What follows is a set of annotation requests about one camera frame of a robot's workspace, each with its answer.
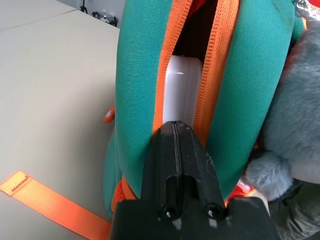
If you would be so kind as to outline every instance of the white object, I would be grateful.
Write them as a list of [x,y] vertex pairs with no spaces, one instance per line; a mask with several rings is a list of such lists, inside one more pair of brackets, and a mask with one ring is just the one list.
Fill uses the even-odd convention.
[[183,121],[193,125],[202,68],[197,58],[170,58],[165,73],[163,123]]

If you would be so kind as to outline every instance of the plush toy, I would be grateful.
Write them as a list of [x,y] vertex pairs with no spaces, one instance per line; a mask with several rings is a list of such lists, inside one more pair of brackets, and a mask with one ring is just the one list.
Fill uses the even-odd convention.
[[310,24],[285,63],[261,130],[263,152],[244,181],[270,201],[293,178],[320,184],[320,24]]

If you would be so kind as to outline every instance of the gray fur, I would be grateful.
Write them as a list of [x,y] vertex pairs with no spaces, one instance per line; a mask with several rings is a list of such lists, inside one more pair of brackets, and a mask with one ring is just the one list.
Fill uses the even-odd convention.
[[266,151],[254,159],[244,180],[280,197],[290,187],[290,167],[304,162],[320,174],[320,24],[304,32],[292,49],[262,128]]
[[279,158],[273,152],[265,152],[249,164],[244,181],[256,186],[271,201],[280,197],[280,193],[291,186],[290,166],[287,160]]

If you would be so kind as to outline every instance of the orange strap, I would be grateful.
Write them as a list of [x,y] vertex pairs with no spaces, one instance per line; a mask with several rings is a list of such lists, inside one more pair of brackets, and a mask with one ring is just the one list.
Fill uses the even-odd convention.
[[87,239],[109,239],[111,223],[59,195],[22,171],[16,172],[3,182],[0,191]]

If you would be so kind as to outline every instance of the white table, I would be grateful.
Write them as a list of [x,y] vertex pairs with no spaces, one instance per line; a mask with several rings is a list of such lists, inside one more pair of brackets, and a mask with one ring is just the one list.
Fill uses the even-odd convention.
[[[106,217],[119,29],[55,0],[1,4],[0,183],[22,170]],[[0,239],[84,238],[0,192]]]

